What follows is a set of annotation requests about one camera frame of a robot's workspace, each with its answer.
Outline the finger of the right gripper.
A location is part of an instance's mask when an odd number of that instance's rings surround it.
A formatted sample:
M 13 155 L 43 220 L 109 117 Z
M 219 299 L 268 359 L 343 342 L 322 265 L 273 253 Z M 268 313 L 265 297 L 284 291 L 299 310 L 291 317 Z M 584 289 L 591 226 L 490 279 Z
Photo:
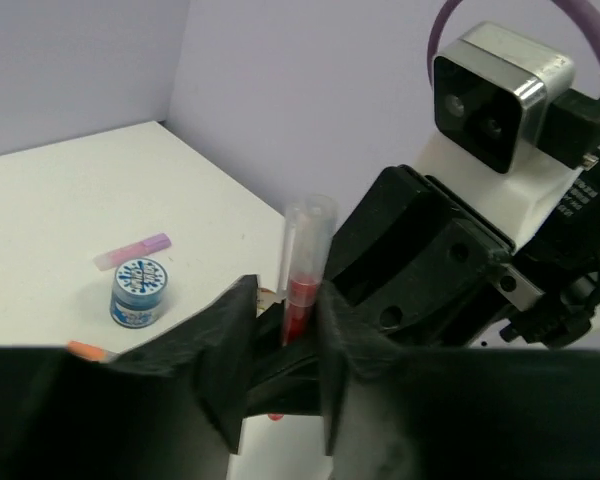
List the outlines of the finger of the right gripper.
M 281 343 L 283 311 L 258 317 L 246 415 L 319 416 L 318 337 L 314 325 L 292 343 Z

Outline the blue paint jar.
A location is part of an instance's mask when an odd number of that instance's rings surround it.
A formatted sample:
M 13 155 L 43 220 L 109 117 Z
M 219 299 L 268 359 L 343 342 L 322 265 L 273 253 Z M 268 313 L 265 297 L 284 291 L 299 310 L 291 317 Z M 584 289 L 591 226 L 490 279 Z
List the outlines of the blue paint jar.
M 164 267 L 150 258 L 136 258 L 118 266 L 111 289 L 110 315 L 120 326 L 142 329 L 161 315 L 168 285 Z

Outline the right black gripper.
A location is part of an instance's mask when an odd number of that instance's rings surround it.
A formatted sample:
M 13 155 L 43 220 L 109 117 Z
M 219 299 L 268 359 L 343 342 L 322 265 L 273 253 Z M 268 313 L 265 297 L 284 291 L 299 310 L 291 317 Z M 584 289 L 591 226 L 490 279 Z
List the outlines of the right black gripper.
M 323 291 L 357 324 L 406 345 L 506 341 L 561 348 L 600 306 L 600 165 L 522 248 L 438 180 L 385 168 L 336 233 Z

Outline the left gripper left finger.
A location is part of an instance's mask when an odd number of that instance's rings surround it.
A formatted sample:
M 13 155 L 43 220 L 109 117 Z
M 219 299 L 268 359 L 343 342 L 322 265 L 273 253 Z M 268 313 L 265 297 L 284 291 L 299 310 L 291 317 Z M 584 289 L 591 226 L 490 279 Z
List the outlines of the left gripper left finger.
M 189 382 L 209 423 L 231 453 L 239 450 L 253 366 L 258 276 L 244 275 L 202 311 L 118 355 L 112 369 Z

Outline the orange highlighter marker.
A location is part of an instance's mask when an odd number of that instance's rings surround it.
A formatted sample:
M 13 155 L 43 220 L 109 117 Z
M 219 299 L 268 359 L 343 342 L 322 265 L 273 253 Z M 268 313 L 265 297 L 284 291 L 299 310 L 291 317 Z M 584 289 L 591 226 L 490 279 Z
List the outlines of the orange highlighter marker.
M 101 347 L 71 341 L 67 344 L 67 350 L 84 360 L 97 363 L 110 363 L 114 361 L 118 355 Z

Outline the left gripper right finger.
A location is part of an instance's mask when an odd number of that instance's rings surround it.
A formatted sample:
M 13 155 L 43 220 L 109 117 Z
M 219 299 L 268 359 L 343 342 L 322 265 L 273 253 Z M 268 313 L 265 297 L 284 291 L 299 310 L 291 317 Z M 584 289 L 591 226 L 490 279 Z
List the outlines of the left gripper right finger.
M 334 453 L 351 375 L 373 376 L 395 359 L 395 344 L 365 322 L 330 282 L 317 297 L 320 406 L 326 453 Z

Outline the pink highlighter marker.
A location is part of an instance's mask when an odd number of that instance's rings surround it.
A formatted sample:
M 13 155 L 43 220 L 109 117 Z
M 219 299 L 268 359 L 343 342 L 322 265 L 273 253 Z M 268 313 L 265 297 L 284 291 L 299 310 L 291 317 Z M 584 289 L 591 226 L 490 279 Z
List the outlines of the pink highlighter marker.
M 171 245 L 171 239 L 165 233 L 159 233 L 139 242 L 101 254 L 93 259 L 93 263 L 98 270 L 106 271 L 116 268 L 129 260 L 165 250 Z

